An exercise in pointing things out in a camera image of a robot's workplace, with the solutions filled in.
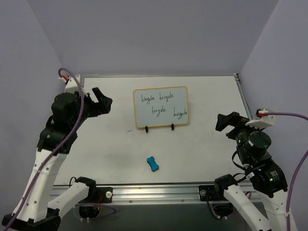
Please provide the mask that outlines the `yellow framed whiteboard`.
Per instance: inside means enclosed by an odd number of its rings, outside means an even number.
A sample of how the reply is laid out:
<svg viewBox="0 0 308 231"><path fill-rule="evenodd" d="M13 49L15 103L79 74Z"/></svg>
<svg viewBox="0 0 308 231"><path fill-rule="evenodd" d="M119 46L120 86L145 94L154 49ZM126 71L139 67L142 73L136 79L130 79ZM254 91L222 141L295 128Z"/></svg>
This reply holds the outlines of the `yellow framed whiteboard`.
<svg viewBox="0 0 308 231"><path fill-rule="evenodd" d="M137 89L133 91L137 128L187 125L190 120L186 86Z"/></svg>

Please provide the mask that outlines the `blue bone-shaped eraser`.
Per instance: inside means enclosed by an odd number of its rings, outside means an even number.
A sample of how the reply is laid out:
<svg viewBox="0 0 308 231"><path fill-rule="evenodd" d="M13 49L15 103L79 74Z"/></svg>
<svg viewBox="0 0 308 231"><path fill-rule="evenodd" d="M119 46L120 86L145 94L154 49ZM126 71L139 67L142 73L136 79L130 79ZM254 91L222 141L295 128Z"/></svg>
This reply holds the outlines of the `blue bone-shaped eraser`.
<svg viewBox="0 0 308 231"><path fill-rule="evenodd" d="M159 165L156 163L156 160L153 156L147 158L147 163L149 164L152 172L155 172L159 169Z"/></svg>

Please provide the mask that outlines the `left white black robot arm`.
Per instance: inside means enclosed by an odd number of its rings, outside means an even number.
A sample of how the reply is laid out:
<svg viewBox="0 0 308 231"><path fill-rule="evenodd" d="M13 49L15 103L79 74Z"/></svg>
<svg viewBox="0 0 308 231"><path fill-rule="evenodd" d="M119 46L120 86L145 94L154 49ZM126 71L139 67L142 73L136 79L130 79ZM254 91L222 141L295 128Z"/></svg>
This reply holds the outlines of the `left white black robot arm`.
<svg viewBox="0 0 308 231"><path fill-rule="evenodd" d="M99 88L88 93L61 93L51 105L52 115L39 136L36 159L25 192L15 210L3 217L2 225L17 231L56 231L62 217L74 206L97 206L95 180L79 177L53 200L50 194L62 163L77 139L77 130L87 118L108 114L113 100Z"/></svg>

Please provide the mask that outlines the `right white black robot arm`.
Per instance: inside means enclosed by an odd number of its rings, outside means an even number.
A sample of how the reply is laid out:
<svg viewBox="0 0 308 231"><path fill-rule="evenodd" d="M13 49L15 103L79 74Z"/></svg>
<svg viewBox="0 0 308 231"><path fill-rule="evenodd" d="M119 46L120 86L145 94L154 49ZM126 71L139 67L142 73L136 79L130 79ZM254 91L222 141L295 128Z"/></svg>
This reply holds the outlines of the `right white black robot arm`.
<svg viewBox="0 0 308 231"><path fill-rule="evenodd" d="M273 161L268 152L271 138L263 130L275 123L275 115L266 109L257 111L258 119L250 120L237 112L218 114L215 129L233 129L227 137L236 141L233 156L239 156L244 177L236 180L228 174L215 179L214 194L225 198L239 212L253 231L296 231L297 226L290 210L288 184L283 170ZM266 215L263 215L250 201L240 187L248 179L261 199Z"/></svg>

